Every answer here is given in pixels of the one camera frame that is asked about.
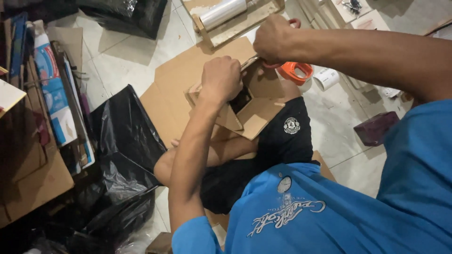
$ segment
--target man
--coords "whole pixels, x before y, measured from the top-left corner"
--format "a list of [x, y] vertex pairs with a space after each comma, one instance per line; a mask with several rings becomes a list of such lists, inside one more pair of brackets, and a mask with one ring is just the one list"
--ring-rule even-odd
[[[315, 162], [280, 163], [253, 177], [235, 202], [225, 252], [452, 252], [452, 42], [383, 31], [294, 29], [271, 15], [253, 46], [269, 64], [333, 68], [407, 91], [425, 104], [388, 132], [376, 199], [326, 180]], [[241, 89], [239, 62], [227, 56], [208, 62], [202, 85], [169, 178], [174, 253], [221, 253], [204, 214], [201, 182], [218, 111]], [[293, 153], [266, 146], [279, 159]]]

